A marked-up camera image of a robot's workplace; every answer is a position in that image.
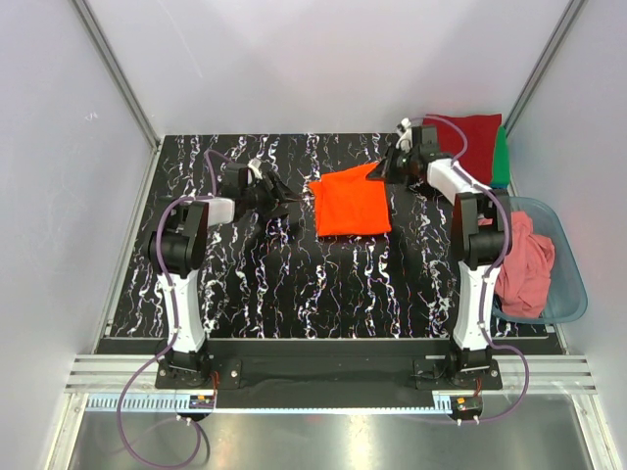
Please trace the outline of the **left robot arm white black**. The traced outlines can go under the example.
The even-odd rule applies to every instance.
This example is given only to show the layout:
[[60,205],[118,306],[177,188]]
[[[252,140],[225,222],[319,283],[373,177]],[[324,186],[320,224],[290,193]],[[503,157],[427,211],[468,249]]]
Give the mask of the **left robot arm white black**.
[[217,193],[166,199],[144,245],[163,292],[168,336],[156,353],[159,388],[201,388],[218,384],[208,339],[200,319],[199,273],[205,259],[209,229],[231,224],[253,212],[260,219],[286,213],[285,207],[304,197],[288,188],[274,170],[258,160],[228,164]]

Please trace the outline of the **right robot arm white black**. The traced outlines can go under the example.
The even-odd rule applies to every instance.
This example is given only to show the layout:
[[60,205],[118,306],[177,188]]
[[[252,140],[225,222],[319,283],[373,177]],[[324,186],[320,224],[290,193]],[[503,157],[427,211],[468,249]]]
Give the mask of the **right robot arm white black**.
[[398,140],[367,179],[389,184],[421,179],[453,205],[451,250],[458,263],[458,315],[450,348],[430,372],[416,373],[416,385],[466,390],[503,386],[490,333],[496,281],[511,248],[509,196],[471,176],[459,156],[444,152],[434,125],[403,119]]

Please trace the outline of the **clear blue plastic bin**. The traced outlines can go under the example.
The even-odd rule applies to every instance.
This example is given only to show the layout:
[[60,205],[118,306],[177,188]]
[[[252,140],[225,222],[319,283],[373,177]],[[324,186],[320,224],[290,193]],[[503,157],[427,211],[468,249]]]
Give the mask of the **clear blue plastic bin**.
[[523,324],[568,323],[579,319],[588,306],[587,293],[567,237],[556,213],[545,203],[525,197],[510,199],[511,213],[526,212],[533,220],[534,232],[549,237],[555,246],[555,264],[547,304],[538,319],[518,319],[500,311],[495,295],[493,315],[499,319]]

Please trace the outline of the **orange t shirt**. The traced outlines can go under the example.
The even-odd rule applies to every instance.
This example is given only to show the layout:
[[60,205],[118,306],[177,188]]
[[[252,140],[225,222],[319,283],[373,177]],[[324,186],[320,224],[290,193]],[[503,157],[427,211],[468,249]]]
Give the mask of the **orange t shirt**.
[[325,173],[309,183],[318,237],[369,236],[392,230],[383,181],[367,179],[377,163]]

